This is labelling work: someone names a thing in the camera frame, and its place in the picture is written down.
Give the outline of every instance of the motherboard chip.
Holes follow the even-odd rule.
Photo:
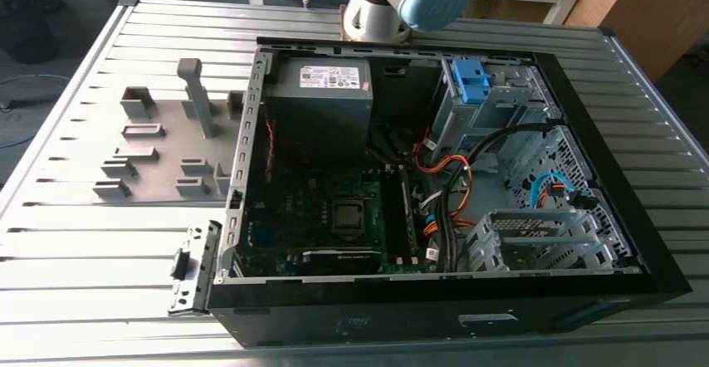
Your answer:
[[[365,234],[365,202],[343,199],[333,202],[333,233],[345,241]]]
[[[381,252],[318,250],[303,252],[306,276],[375,274],[381,269]]]

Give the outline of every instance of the floor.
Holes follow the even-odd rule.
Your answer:
[[[247,3],[249,0],[199,0]],[[265,0],[266,4],[299,6],[297,0]],[[347,0],[311,0],[315,8],[337,8]],[[0,81],[23,74],[72,76],[91,43],[102,30],[118,0],[64,0],[67,7],[50,16],[50,24],[62,44],[60,56],[51,62],[27,66],[16,64],[0,51]],[[693,66],[693,59],[680,60],[658,82],[660,92],[673,105],[680,118],[706,147],[709,145],[709,70]],[[54,101],[62,92],[62,80],[15,81],[1,85],[0,97],[15,100],[14,109],[0,113],[0,188],[30,142],[4,148],[30,139],[43,124]]]

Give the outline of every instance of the aluminum table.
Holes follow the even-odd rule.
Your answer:
[[[565,335],[245,350],[210,317],[166,316],[172,254],[208,203],[111,207],[86,198],[115,147],[126,86],[186,98],[180,57],[214,97],[243,90],[255,37],[341,38],[330,10],[122,0],[0,193],[0,360],[166,365],[701,365],[709,342],[709,159],[614,37],[461,20],[427,45],[557,55],[690,279],[693,293]]]

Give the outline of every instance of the wire bundle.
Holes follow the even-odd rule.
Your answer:
[[[426,128],[426,133],[423,134],[423,138],[426,138],[427,136],[429,136],[429,129]],[[458,208],[455,209],[455,211],[453,211],[451,218],[454,219],[454,222],[455,222],[454,224],[457,225],[457,227],[474,226],[475,222],[467,222],[465,220],[458,220],[457,219],[457,217],[461,215],[461,213],[463,213],[465,207],[466,207],[467,202],[470,200],[470,192],[471,192],[471,186],[473,186],[473,171],[471,171],[470,165],[467,164],[467,159],[465,158],[463,155],[457,155],[457,154],[455,155],[447,155],[446,157],[443,157],[443,159],[433,167],[426,167],[425,165],[421,164],[421,161],[419,161],[419,152],[421,152],[421,146],[422,145],[423,145],[423,142],[418,143],[413,147],[413,156],[414,156],[413,159],[414,159],[414,162],[417,164],[417,168],[419,168],[421,172],[423,172],[426,174],[435,174],[441,170],[443,170],[443,168],[453,161],[458,161],[461,163],[461,166],[465,167],[465,171],[467,172],[467,187],[466,187],[463,199],[461,200]],[[438,224],[435,223],[435,221],[433,221],[431,223],[429,223],[429,225],[423,229],[423,235],[426,237],[429,237],[438,230],[439,230],[438,229]]]
[[[557,179],[561,183],[553,183],[552,187],[561,186],[566,188],[568,191],[574,191],[574,184],[566,179],[566,176],[562,174],[558,174],[556,172],[548,172],[545,174],[540,174],[540,176],[534,179],[534,183],[532,183],[532,189],[530,189],[530,208],[540,208],[544,206],[544,202],[546,201],[546,198],[549,197],[548,191],[544,190],[542,194],[540,195],[540,188],[542,187],[542,181],[546,178]]]
[[[516,134],[518,132],[524,132],[524,131],[528,131],[528,132],[529,131],[532,131],[532,132],[549,132],[558,125],[562,125],[562,123],[561,122],[558,122],[558,123],[557,122],[548,122],[548,123],[521,124],[521,125],[517,125],[517,126],[510,126],[508,128],[504,128],[504,129],[493,132],[492,134],[488,135],[488,137],[485,137],[481,140],[481,142],[478,143],[478,145],[475,146],[475,148],[473,149],[473,151],[467,155],[467,159],[466,159],[467,164],[471,165],[475,162],[475,159],[478,159],[478,156],[484,152],[486,152],[488,149],[490,149],[490,147],[498,141],[502,141],[504,139],[510,137],[513,134]],[[455,169],[455,171],[453,172],[451,177],[449,178],[447,182],[443,184],[443,188],[441,189],[441,196],[439,196],[439,201],[438,201],[438,205],[437,205],[438,213],[435,214],[435,221],[437,221],[438,226],[442,228],[443,237],[453,237],[454,221],[449,217],[446,200],[447,200],[447,197],[449,197],[449,195],[451,193],[453,184],[455,183],[455,180],[457,180],[458,176],[462,174],[462,171],[463,171],[463,165],[459,165],[458,168]],[[454,257],[449,261],[450,262],[450,266],[449,266],[450,271],[453,271],[453,272],[457,271],[458,262],[462,259],[462,257],[465,256],[465,254],[467,253],[467,250],[470,249],[471,245],[473,245],[473,242],[469,241],[463,245],[463,249],[461,250],[461,252],[451,252]]]

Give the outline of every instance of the blue cable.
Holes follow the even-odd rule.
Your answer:
[[[566,179],[566,176],[562,174],[557,174],[554,172],[548,172],[546,174],[540,174],[537,179],[534,180],[534,183],[532,184],[532,190],[530,190],[530,208],[534,208],[537,205],[537,200],[540,199],[540,186],[542,185],[542,181],[552,177],[557,179],[560,182],[562,182],[564,187],[566,187],[566,191],[574,191],[574,184]]]
[[[15,147],[16,145],[24,144],[28,141],[31,141],[34,138],[35,138],[35,135],[31,135],[31,137],[28,137],[24,140],[16,141],[15,143],[10,143],[10,144],[3,144],[0,145],[0,149],[8,149],[10,147]]]

